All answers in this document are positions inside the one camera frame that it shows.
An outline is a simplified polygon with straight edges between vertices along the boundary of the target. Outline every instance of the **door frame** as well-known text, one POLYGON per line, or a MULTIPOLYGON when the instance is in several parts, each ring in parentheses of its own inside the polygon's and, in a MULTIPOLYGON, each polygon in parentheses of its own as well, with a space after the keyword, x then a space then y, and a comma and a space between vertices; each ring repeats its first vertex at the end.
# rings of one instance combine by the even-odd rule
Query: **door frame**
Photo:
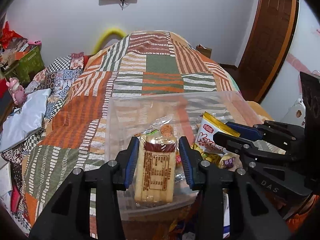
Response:
MULTIPOLYGON (((254 37, 254 32, 255 32, 258 18, 259 18, 259 14, 260 14, 261 3, 262 3, 262 0, 259 0, 256 15, 255 15, 254 22, 252 25, 252 29, 251 29, 250 36, 249 36, 249 39, 247 42, 247 46, 245 47, 243 56, 242 56, 241 61, 239 63, 239 68, 238 68, 239 71, 241 71, 241 69, 244 67, 244 60, 249 52, 249 47, 250 47, 251 42, 254 37)), ((266 81, 264 82, 258 95, 254 99, 255 102, 261 103, 261 101, 264 99, 264 97, 268 93, 269 89, 271 88, 273 82, 275 81, 276 77, 278 76, 278 73, 279 73, 279 71, 284 63, 284 60, 288 54, 288 51, 289 51, 289 48, 290 48, 290 45, 292 42, 292 38, 294 35, 294 31, 296 28, 297 18, 298 18, 298 9, 299 9, 299 6, 297 6, 298 3, 299 3, 299 0, 292 0, 289 25, 288 25, 286 35, 284 37, 284 42, 282 44, 279 55, 276 59, 276 62, 274 64, 269 76, 267 77, 266 81)))

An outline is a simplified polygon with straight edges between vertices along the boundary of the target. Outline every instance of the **pink stripe on wall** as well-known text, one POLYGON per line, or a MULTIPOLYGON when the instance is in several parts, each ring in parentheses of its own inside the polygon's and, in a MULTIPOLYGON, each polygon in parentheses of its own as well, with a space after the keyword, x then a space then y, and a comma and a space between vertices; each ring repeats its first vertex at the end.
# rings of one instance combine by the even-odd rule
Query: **pink stripe on wall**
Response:
MULTIPOLYGON (((293 66, 296 70, 298 70, 298 72, 300 73, 300 71, 304 72, 304 73, 308 73, 310 74, 311 71, 306 67, 306 65, 303 65, 302 62, 300 60, 298 60, 294 55, 292 55, 291 53, 288 53, 286 61, 288 63, 291 64, 291 66, 293 66)), ((298 78, 298 86, 299 86, 299 93, 302 94, 302 88, 301 88, 301 81, 300 81, 300 74, 299 74, 299 78, 298 78)))

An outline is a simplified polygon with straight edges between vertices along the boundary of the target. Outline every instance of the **red plastic bag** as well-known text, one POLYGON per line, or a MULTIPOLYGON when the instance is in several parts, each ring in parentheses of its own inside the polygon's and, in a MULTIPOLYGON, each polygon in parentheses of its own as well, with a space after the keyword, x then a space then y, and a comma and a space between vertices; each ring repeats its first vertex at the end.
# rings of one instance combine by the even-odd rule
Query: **red plastic bag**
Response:
POLYGON ((12 40, 12 38, 23 38, 19 34, 17 34, 15 31, 9 31, 9 24, 8 21, 6 21, 5 26, 2 30, 2 37, 0 39, 0 42, 2 43, 2 46, 7 49, 9 42, 12 40))

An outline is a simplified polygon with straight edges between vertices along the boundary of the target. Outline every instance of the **red logo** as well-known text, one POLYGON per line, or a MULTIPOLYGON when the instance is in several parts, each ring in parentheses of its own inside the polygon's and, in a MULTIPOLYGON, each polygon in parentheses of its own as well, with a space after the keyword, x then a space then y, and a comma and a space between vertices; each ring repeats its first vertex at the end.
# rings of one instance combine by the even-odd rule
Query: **red logo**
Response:
POLYGON ((209 133, 213 133, 213 128, 210 125, 204 124, 203 128, 209 132, 209 133))

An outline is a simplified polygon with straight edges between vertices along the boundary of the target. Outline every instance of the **nutrition label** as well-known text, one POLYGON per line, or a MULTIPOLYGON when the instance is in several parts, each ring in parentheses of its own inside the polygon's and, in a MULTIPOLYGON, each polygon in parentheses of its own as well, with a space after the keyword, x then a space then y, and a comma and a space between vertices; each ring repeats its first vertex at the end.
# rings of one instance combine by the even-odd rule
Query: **nutrition label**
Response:
POLYGON ((143 168, 145 171, 143 190, 166 190, 170 179, 169 156, 145 152, 143 168))

